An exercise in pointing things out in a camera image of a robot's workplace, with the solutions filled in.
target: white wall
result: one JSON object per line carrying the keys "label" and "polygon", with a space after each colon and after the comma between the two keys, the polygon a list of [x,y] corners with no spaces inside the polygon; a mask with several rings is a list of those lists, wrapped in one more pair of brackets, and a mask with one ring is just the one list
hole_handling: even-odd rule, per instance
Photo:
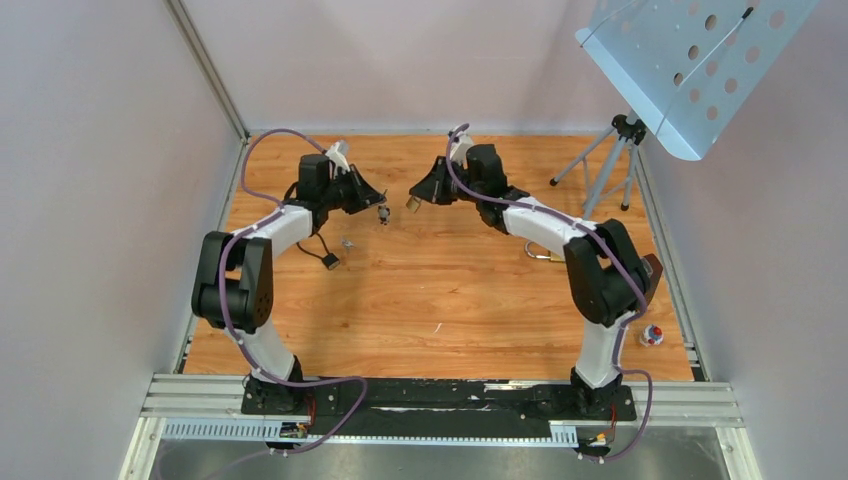
{"label": "white wall", "polygon": [[846,24],[822,0],[705,160],[647,145],[705,363],[767,480],[848,471]]}
{"label": "white wall", "polygon": [[187,0],[250,129],[601,130],[587,0]]}
{"label": "white wall", "polygon": [[117,476],[237,140],[162,1],[0,2],[0,470]]}

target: black connector plug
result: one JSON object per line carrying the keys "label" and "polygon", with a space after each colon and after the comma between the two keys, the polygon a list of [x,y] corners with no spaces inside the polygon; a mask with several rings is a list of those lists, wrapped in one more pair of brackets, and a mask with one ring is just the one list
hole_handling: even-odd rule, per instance
{"label": "black connector plug", "polygon": [[337,257],[334,253],[328,253],[326,257],[321,259],[321,263],[323,263],[324,266],[327,267],[327,270],[332,270],[338,267],[341,261],[339,260],[339,257]]}

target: wooden tabletop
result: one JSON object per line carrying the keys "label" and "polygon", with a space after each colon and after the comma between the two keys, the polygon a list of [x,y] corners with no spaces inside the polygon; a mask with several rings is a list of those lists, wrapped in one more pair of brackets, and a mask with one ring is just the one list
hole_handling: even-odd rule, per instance
{"label": "wooden tabletop", "polygon": [[[339,137],[317,137],[325,147]],[[348,161],[375,189],[388,189],[389,225],[376,210],[330,214],[321,229],[342,264],[327,271],[296,248],[274,264],[272,319],[306,375],[371,377],[564,379],[580,354],[583,319],[571,299],[562,263],[528,258],[525,241],[486,227],[474,206],[423,204],[405,208],[409,188],[444,155],[446,137],[349,136]],[[474,136],[494,143],[510,183],[547,205],[579,215],[585,198],[582,172],[558,187],[550,178],[583,150],[591,137]],[[611,142],[591,158],[596,172]],[[297,165],[312,147],[292,137],[269,137],[249,159],[248,185],[282,197],[297,179]],[[617,165],[610,186],[623,180]],[[655,252],[638,186],[629,211],[621,193],[596,208],[592,220],[621,220],[640,255]],[[273,205],[241,190],[227,226],[233,230],[269,213]],[[347,253],[341,238],[354,243]],[[302,245],[321,251],[313,237]],[[662,327],[665,341],[644,347],[641,327]],[[655,380],[691,381],[680,329],[663,281],[649,314],[628,332],[625,367],[649,370]],[[186,373],[247,371],[235,345],[204,320]]]}

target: tripod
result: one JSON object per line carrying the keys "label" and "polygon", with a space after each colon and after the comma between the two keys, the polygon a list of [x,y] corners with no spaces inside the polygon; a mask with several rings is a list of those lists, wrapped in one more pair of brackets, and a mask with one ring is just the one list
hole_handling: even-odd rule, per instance
{"label": "tripod", "polygon": [[[631,118],[634,119],[634,122],[628,123],[627,120]],[[642,143],[642,140],[644,140],[647,131],[648,128],[645,126],[645,123],[640,120],[632,110],[630,111],[630,115],[616,115],[615,118],[612,119],[612,124],[607,127],[607,129],[604,130],[604,132],[601,133],[586,150],[583,150],[583,153],[578,155],[573,162],[569,163],[568,166],[559,172],[556,177],[551,179],[551,186],[555,187],[562,178],[568,174],[568,172],[573,170],[578,163],[582,162],[583,177],[586,182],[586,191],[588,192],[586,201],[583,203],[583,218],[588,219],[601,200],[612,195],[622,187],[624,187],[624,199],[621,202],[621,209],[627,211],[630,208],[630,194],[633,190],[633,177],[636,172],[635,160],[637,157],[640,160],[642,158],[639,153],[639,144]],[[595,183],[591,183],[589,180],[589,164],[586,161],[586,157],[589,156],[593,150],[598,148],[598,145],[600,145],[607,137],[612,135],[613,132],[618,133],[618,140],[615,142],[615,146],[604,161],[604,165],[601,167],[601,172],[595,179]],[[615,163],[618,161],[618,158],[621,156],[621,153],[625,148],[628,149],[628,154],[630,156],[630,164],[627,168],[627,178],[609,192],[604,193],[604,188],[606,188],[607,182],[609,182],[612,169],[615,167]]]}

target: robotic arm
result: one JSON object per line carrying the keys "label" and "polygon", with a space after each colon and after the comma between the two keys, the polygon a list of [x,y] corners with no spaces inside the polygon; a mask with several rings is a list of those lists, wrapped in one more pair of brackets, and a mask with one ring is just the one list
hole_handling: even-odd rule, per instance
{"label": "robotic arm", "polygon": [[[533,241],[552,252],[563,252],[568,267],[571,295],[585,319],[583,345],[571,383],[578,387],[582,408],[608,406],[621,384],[618,371],[619,330],[637,313],[635,293],[613,267],[602,267],[600,246],[582,229],[537,211],[544,205],[529,193],[508,184],[501,158],[494,145],[474,145],[471,137],[459,133],[451,146],[453,170],[471,191],[487,197],[520,201],[531,208],[484,201],[460,189],[447,170],[445,157],[438,157],[427,176],[413,186],[407,207],[417,211],[422,202],[450,205],[457,200],[476,204],[487,226],[507,235]],[[624,225],[617,220],[602,224],[582,221],[593,230],[619,259],[635,284],[650,302],[662,273],[656,256],[640,258]]]}
{"label": "robotic arm", "polygon": [[[386,202],[386,197],[368,185],[354,165],[348,164],[346,153],[347,144],[337,142],[325,154],[301,157],[293,198],[286,199],[263,221],[247,227],[254,231],[240,238],[227,258],[227,271],[240,269],[240,278],[226,279],[230,317],[239,344],[262,366],[260,371],[251,372],[246,388],[254,396],[274,397],[279,411],[293,410],[300,403],[298,392],[276,385],[265,373],[293,382],[302,382],[303,375],[297,358],[268,321],[274,303],[274,260],[317,233],[331,210],[341,209],[352,215]],[[226,331],[218,283],[222,252],[235,234],[246,229],[210,232],[203,239],[191,307],[213,328]],[[331,269],[338,264],[338,258],[328,254],[323,262]]]}

